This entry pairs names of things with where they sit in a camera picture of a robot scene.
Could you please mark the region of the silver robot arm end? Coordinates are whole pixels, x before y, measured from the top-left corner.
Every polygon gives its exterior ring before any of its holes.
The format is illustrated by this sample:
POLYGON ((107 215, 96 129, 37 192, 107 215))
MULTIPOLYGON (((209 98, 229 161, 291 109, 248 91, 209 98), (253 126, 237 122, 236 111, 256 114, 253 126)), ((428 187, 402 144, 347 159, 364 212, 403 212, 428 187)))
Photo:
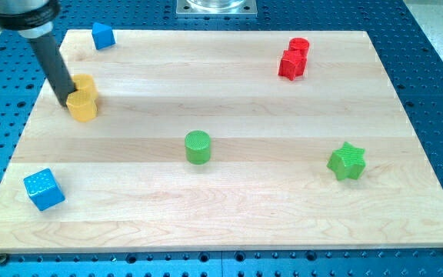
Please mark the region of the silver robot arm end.
POLYGON ((59 0, 0 0, 0 27, 34 39, 53 29, 61 11, 59 0))

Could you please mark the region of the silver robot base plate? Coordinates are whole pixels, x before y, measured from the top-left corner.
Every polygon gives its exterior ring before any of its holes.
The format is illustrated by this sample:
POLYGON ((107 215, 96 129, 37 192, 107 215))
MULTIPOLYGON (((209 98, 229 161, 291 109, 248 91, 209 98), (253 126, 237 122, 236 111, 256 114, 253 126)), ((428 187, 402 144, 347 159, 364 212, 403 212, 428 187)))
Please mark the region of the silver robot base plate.
POLYGON ((176 0, 175 12, 182 16, 257 15, 256 0, 176 0))

